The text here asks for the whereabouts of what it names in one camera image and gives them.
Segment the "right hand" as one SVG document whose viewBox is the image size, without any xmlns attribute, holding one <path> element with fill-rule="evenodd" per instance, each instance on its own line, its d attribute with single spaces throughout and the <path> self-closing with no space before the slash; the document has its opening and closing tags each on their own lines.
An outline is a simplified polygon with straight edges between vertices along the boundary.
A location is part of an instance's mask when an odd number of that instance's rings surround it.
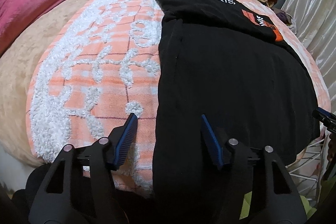
<svg viewBox="0 0 336 224">
<path fill-rule="evenodd" d="M 329 135 L 327 160 L 331 162 L 335 158 L 335 154 L 336 154 L 336 136 L 334 133 L 331 133 Z"/>
</svg>

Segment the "green sleeve forearm right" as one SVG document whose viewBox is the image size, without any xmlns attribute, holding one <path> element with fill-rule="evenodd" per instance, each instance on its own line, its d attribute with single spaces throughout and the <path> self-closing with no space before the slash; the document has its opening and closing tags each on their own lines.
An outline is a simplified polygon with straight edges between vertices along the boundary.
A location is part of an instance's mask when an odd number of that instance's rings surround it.
<svg viewBox="0 0 336 224">
<path fill-rule="evenodd" d="M 321 193 L 319 196 L 319 201 L 323 202 L 323 200 L 329 195 L 332 187 L 335 184 L 335 176 L 332 178 L 329 178 L 328 180 L 322 180 L 321 181 Z M 239 219 L 243 219 L 248 217 L 249 214 L 249 208 L 250 208 L 250 204 L 251 204 L 251 197 L 252 197 L 252 192 L 249 192 L 247 194 L 244 195 L 244 200 L 243 200 L 243 205 L 242 205 L 242 209 L 241 209 L 241 213 L 240 213 L 240 218 Z M 303 207 L 305 209 L 307 218 L 310 218 L 315 212 L 316 212 L 316 208 L 311 207 L 309 205 L 309 202 L 307 200 L 306 197 L 301 196 L 301 201 L 303 204 Z"/>
</svg>

